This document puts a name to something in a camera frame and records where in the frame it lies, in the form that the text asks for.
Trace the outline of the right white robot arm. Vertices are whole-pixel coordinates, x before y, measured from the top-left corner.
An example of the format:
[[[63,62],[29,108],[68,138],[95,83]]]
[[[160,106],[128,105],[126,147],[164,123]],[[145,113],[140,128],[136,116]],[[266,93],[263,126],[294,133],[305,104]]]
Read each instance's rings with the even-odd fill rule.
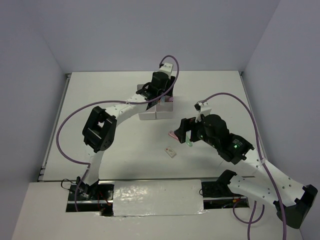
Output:
[[[233,134],[216,114],[183,118],[174,134],[180,143],[202,141],[215,148],[218,155],[235,170],[226,169],[218,177],[215,189],[223,196],[244,195],[275,207],[276,215],[286,225],[299,229],[311,209],[318,190],[303,185],[276,168],[268,160],[260,162],[258,151],[245,138]]]

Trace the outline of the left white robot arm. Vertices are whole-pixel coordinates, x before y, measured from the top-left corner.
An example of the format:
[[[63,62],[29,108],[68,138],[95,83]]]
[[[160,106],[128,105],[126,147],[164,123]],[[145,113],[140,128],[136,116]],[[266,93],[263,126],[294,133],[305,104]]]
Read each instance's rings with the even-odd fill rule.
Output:
[[[99,169],[103,154],[115,139],[116,127],[136,114],[141,114],[155,106],[161,95],[172,86],[175,77],[167,70],[152,73],[150,82],[126,100],[106,109],[96,106],[92,109],[82,130],[86,145],[85,159],[89,167],[85,176],[76,180],[79,192],[86,199],[91,200],[97,196]]]

